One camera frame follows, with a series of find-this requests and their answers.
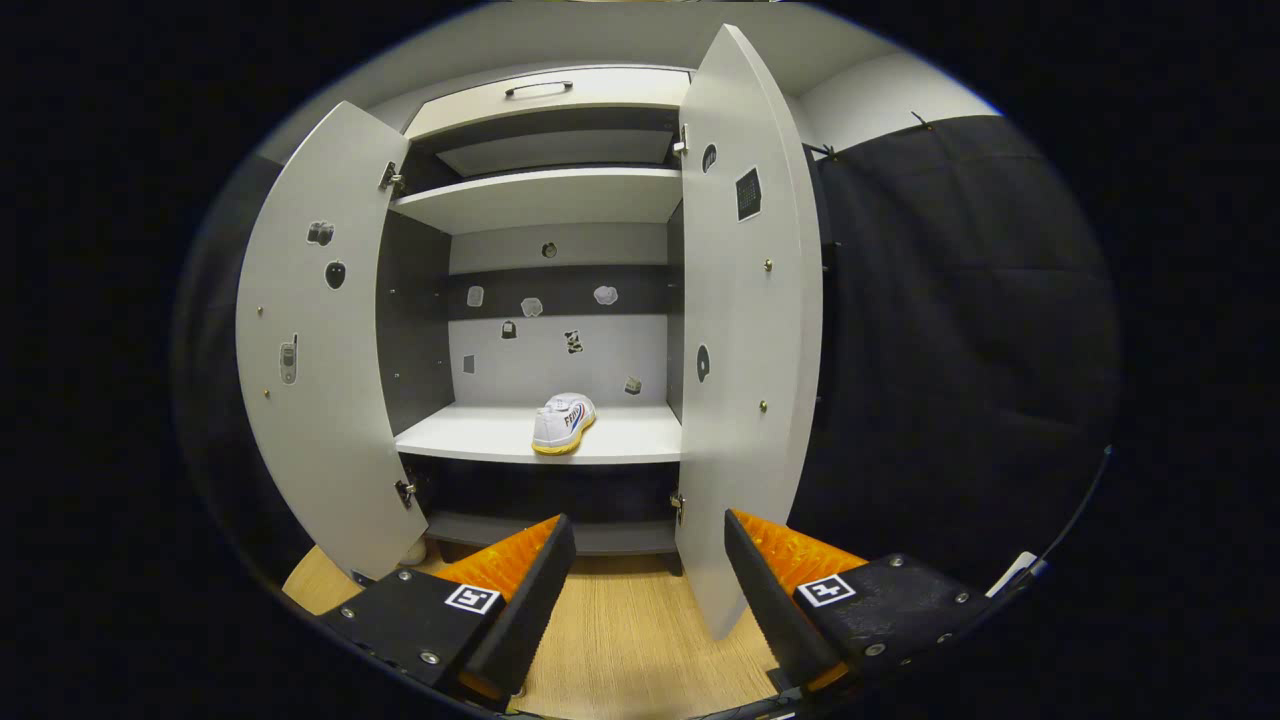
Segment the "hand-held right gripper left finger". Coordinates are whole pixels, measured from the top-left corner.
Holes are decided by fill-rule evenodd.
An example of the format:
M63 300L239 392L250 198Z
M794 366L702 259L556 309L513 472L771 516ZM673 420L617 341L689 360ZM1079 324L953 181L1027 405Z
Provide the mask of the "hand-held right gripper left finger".
M561 514L442 570L393 571L319 621L415 685L502 712L524 688L575 557Z

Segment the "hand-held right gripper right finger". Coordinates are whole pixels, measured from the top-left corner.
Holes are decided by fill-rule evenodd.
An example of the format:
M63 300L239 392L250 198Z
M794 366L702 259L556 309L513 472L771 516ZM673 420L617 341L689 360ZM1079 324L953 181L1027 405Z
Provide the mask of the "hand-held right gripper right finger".
M997 606L913 556L863 559L737 509L724 552L781 671L809 693L924 667Z

